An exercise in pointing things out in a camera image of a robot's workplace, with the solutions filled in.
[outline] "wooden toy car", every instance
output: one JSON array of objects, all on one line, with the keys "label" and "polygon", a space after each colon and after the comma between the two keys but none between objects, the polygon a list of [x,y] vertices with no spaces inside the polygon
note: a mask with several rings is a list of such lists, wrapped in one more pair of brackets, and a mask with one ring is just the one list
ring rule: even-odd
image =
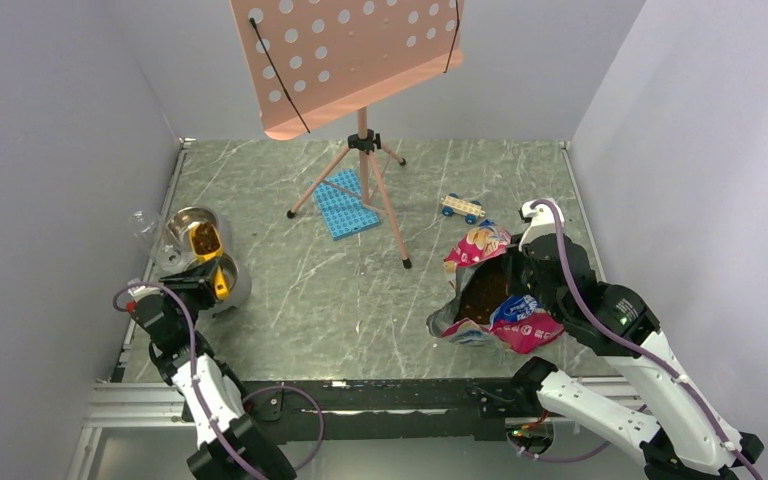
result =
[{"label": "wooden toy car", "polygon": [[467,202],[466,200],[458,198],[454,193],[450,193],[441,198],[440,203],[443,205],[443,215],[447,217],[451,217],[456,213],[463,215],[466,217],[466,223],[470,225],[474,225],[475,222],[485,214],[484,210],[481,208],[481,203],[479,203],[478,200]]}]

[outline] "crumpled packaging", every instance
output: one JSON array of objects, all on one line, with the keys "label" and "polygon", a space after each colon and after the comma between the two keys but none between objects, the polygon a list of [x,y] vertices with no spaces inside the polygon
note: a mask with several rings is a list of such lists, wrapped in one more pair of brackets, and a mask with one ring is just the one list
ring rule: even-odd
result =
[{"label": "crumpled packaging", "polygon": [[531,295],[508,296],[486,325],[468,317],[457,318],[462,294],[476,272],[490,266],[490,260],[501,261],[500,257],[504,255],[519,255],[516,246],[510,244],[510,233],[491,220],[483,221],[458,242],[443,261],[454,298],[426,320],[431,335],[457,345],[493,345],[522,354],[560,337],[563,326],[555,322]]}]

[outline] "pink music stand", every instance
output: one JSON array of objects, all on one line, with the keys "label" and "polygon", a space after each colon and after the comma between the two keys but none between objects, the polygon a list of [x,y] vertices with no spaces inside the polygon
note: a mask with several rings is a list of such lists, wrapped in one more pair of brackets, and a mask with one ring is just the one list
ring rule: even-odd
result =
[{"label": "pink music stand", "polygon": [[[463,62],[463,5],[464,0],[231,0],[270,138],[289,140],[357,112],[358,133],[287,217],[320,184],[330,185],[388,217],[402,263],[410,268],[375,149],[402,166],[406,161],[367,128],[367,106]],[[361,195],[325,180],[352,148],[359,151]],[[370,165],[377,184],[372,195]],[[370,204],[375,191],[381,192],[383,209]]]}]

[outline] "white wall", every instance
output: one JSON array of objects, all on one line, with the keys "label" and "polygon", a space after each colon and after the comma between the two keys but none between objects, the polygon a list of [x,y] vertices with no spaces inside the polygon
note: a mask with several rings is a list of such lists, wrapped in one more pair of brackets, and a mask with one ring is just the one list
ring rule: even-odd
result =
[{"label": "white wall", "polygon": [[608,278],[767,446],[768,2],[649,0],[573,137]]},{"label": "white wall", "polygon": [[98,0],[0,0],[0,479],[62,478],[177,151]]},{"label": "white wall", "polygon": [[[179,136],[265,137],[228,0],[107,3]],[[464,64],[374,105],[370,126],[397,138],[569,139],[642,5],[468,0]],[[356,128],[346,118],[313,136]]]}]

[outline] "perforated pink board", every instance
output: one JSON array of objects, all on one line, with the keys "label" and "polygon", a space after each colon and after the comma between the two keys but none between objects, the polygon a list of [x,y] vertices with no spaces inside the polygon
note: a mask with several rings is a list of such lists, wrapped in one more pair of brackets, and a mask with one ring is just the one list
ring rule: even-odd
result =
[{"label": "perforated pink board", "polygon": [[313,130],[443,73],[447,62],[460,65],[463,8],[464,0],[231,0],[266,134],[306,133],[275,70]]}]

